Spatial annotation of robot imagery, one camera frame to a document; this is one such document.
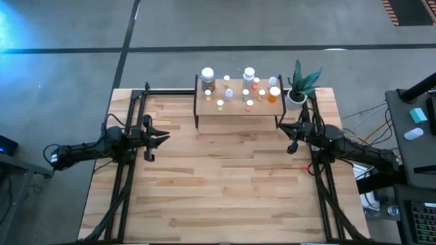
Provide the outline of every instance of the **black metal frame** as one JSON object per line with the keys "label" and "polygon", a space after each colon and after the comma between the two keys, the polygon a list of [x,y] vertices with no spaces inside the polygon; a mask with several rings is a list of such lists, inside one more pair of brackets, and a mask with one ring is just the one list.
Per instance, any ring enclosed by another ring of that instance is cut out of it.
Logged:
{"label": "black metal frame", "polygon": [[[280,89],[282,91],[284,91],[283,80],[281,79],[281,75],[278,75],[277,77],[280,81]],[[198,74],[196,74],[195,79],[196,79],[196,81],[194,82],[195,87],[193,88],[193,118],[194,118],[195,123],[196,123],[196,129],[198,129],[198,121],[199,121],[199,116],[197,115]],[[282,101],[282,106],[283,106],[283,114],[281,115],[280,120],[277,120],[277,116],[274,116],[276,128],[279,128],[279,124],[281,124],[281,122],[283,121],[283,119],[285,118],[285,115],[286,115],[285,95],[284,95],[284,93],[281,93],[280,95],[281,95],[281,101]]]}
{"label": "black metal frame", "polygon": [[[128,113],[128,117],[127,117],[127,123],[131,122],[131,115],[133,114],[133,109],[134,109],[134,101],[137,100],[138,98],[141,98],[141,106],[140,106],[140,111],[138,112],[138,115],[143,114],[144,113],[144,107],[145,107],[145,102],[146,102],[146,97],[149,95],[194,95],[196,94],[196,90],[195,89],[151,89],[149,87],[146,87],[145,90],[134,90],[131,93],[131,103],[129,105],[129,113]],[[317,112],[317,115],[315,115],[315,122],[317,124],[317,126],[321,126],[321,119],[319,118],[319,108],[318,108],[318,104],[317,104],[317,99],[316,99],[316,94],[313,93],[312,95],[309,96],[311,102],[312,102],[312,106],[315,112]],[[140,119],[138,119],[137,121],[137,125],[140,125]],[[313,162],[313,171],[315,175],[320,175],[321,174],[321,169],[320,169],[320,164],[317,160],[317,150],[314,148],[311,148],[311,158],[312,158],[312,162]],[[128,205],[129,205],[129,198],[130,198],[130,190],[131,190],[131,185],[133,182],[133,175],[134,175],[134,167],[135,167],[135,157],[132,158],[132,161],[129,164],[129,172],[127,175],[127,179],[125,181],[125,186],[123,187],[123,189],[121,190],[121,192],[118,195],[115,195],[115,199],[112,198],[111,203],[113,203],[111,205],[111,208],[109,209],[108,213],[106,213],[103,221],[105,219],[107,219],[108,221],[110,220],[110,223],[113,223],[113,216],[116,212],[116,209],[119,208],[120,204],[123,203],[123,210],[121,212],[121,221],[120,221],[120,225],[119,225],[119,232],[117,235],[117,238],[113,239],[111,238],[111,230],[109,229],[109,222],[106,223],[106,225],[108,226],[108,228],[106,229],[106,233],[104,236],[103,240],[97,240],[98,237],[94,237],[94,239],[92,240],[80,240],[71,244],[122,244],[123,240],[124,240],[124,233],[125,233],[125,225],[126,225],[126,221],[127,221],[127,213],[128,213]],[[395,245],[393,243],[385,243],[385,242],[375,242],[373,240],[348,240],[345,237],[345,231],[344,231],[344,226],[343,224],[341,224],[341,221],[339,220],[339,217],[335,215],[335,223],[336,223],[336,227],[337,227],[337,231],[338,231],[338,237],[339,238],[334,238],[332,236],[332,229],[330,226],[330,219],[328,216],[328,210],[327,210],[327,205],[326,202],[328,202],[325,198],[325,193],[329,193],[328,198],[330,199],[330,201],[333,201],[334,203],[337,204],[336,208],[339,208],[339,202],[338,202],[338,198],[337,198],[337,192],[336,192],[336,188],[334,186],[334,178],[333,178],[333,174],[332,174],[332,169],[330,165],[326,165],[324,167],[325,169],[325,173],[326,173],[326,178],[327,178],[327,183],[328,183],[328,190],[326,189],[324,183],[322,182],[322,180],[320,178],[316,178],[315,181],[317,182],[317,191],[318,191],[318,199],[320,201],[320,210],[321,210],[321,218],[322,218],[322,222],[323,222],[323,227],[324,227],[324,234],[326,236],[326,242],[324,242],[324,244],[367,244],[367,245]],[[116,193],[115,189],[119,188],[119,185],[121,184],[121,176],[122,176],[122,170],[120,170],[121,173],[119,173],[118,169],[117,169],[117,175],[116,175],[116,181],[114,183],[114,193]]]}

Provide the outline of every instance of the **white bottle cap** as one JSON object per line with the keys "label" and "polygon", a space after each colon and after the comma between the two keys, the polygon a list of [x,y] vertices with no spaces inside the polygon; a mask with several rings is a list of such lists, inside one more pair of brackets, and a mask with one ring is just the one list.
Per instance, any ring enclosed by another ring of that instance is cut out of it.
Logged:
{"label": "white bottle cap", "polygon": [[424,131],[422,129],[415,128],[415,129],[412,129],[411,131],[406,132],[404,134],[404,138],[406,140],[414,140],[414,139],[416,139],[417,137],[420,137],[423,134],[424,134]]}
{"label": "white bottle cap", "polygon": [[244,70],[244,74],[245,74],[246,76],[249,76],[249,77],[254,76],[254,69],[251,68],[251,67],[247,67],[247,68],[245,68],[245,70]]}
{"label": "white bottle cap", "polygon": [[202,76],[206,79],[213,78],[213,70],[210,67],[206,67],[202,70]]}
{"label": "white bottle cap", "polygon": [[276,83],[277,83],[277,78],[276,77],[270,77],[270,80],[268,80],[268,84],[270,86],[275,86]]}
{"label": "white bottle cap", "polygon": [[272,88],[270,88],[270,94],[272,95],[272,96],[279,96],[280,95],[280,88],[277,88],[277,87],[272,87]]}
{"label": "white bottle cap", "polygon": [[226,96],[227,98],[232,98],[232,97],[233,97],[233,90],[230,89],[230,88],[226,89],[226,90],[225,90],[225,96]]}

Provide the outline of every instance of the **table leg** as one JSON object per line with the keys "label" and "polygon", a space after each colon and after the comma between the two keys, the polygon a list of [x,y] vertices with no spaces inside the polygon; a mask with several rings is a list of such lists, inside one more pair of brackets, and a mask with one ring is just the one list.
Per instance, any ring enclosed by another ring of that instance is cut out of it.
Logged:
{"label": "table leg", "polygon": [[281,122],[283,121],[283,119],[285,118],[286,112],[283,113],[283,115],[281,115],[279,124],[277,125],[277,127],[279,127],[279,125],[281,124]]}
{"label": "table leg", "polygon": [[197,116],[197,115],[194,115],[193,117],[194,117],[194,119],[196,120],[196,129],[198,129],[198,116]]}

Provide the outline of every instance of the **yellow and black hazard tape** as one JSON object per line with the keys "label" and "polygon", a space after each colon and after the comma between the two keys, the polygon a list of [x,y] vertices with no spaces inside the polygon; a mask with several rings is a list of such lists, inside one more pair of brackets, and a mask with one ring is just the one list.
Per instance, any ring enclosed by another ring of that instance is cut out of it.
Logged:
{"label": "yellow and black hazard tape", "polygon": [[398,18],[396,17],[396,14],[394,13],[394,10],[392,9],[392,7],[390,6],[390,3],[388,0],[381,0],[381,2],[383,3],[383,6],[385,8],[385,10],[387,11],[388,15],[389,15],[389,19],[390,21],[392,21],[394,26],[398,26]]}

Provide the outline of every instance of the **wooden table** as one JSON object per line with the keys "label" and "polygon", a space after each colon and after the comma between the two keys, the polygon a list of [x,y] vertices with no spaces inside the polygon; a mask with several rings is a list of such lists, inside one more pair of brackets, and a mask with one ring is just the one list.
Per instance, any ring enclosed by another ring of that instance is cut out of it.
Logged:
{"label": "wooden table", "polygon": [[[279,95],[277,101],[271,103],[267,100],[268,97],[268,79],[261,79],[259,81],[259,88],[249,90],[249,98],[254,102],[253,108],[250,112],[246,111],[247,102],[243,101],[243,80],[231,79],[229,81],[230,89],[233,90],[233,100],[227,102],[225,100],[224,79],[215,80],[215,90],[212,92],[211,101],[206,101],[206,95],[202,89],[202,82],[196,78],[196,96],[194,97],[193,114],[195,117],[196,128],[198,128],[198,121],[200,116],[274,116],[276,127],[283,120],[286,113],[286,105],[283,93]],[[277,79],[277,86],[283,90],[283,81],[281,76]],[[264,89],[266,94],[262,101],[258,101],[259,90]],[[221,99],[224,101],[223,110],[220,112],[217,109],[217,101]]]}
{"label": "wooden table", "polygon": [[[116,89],[112,95],[109,113],[122,121],[130,93]],[[125,242],[325,241],[315,180],[301,170],[311,161],[308,146],[300,143],[296,154],[286,154],[290,141],[265,116],[205,117],[197,130],[193,95],[147,98],[146,113],[171,138],[155,151],[153,163],[138,154]],[[333,90],[318,88],[317,98],[325,122],[341,127]],[[298,113],[288,112],[284,121],[295,121]],[[332,171],[341,208],[368,237],[352,168],[337,161]],[[79,238],[108,210],[115,173],[111,163],[93,175]],[[337,237],[331,210],[329,215]]]}

